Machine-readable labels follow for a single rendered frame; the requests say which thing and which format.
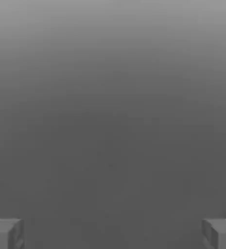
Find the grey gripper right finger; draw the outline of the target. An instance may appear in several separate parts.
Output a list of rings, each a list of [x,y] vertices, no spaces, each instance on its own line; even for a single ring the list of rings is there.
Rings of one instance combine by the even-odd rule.
[[[201,231],[206,249],[226,249],[226,218],[203,219]]]

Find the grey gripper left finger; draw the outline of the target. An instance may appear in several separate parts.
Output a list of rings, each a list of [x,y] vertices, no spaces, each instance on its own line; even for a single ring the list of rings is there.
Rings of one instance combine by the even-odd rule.
[[[25,249],[23,219],[0,218],[0,249]]]

